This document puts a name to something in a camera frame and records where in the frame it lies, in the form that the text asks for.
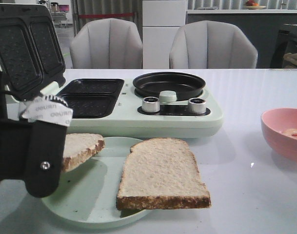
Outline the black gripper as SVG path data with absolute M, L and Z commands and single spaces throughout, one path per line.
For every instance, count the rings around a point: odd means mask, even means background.
M 7 117 L 6 94 L 11 92 L 4 90 L 0 72 L 0 182 L 22 180 L 30 195 L 49 196 L 59 184 L 73 110 L 58 96 L 40 95 L 20 106 L 20 118 L 30 125 Z

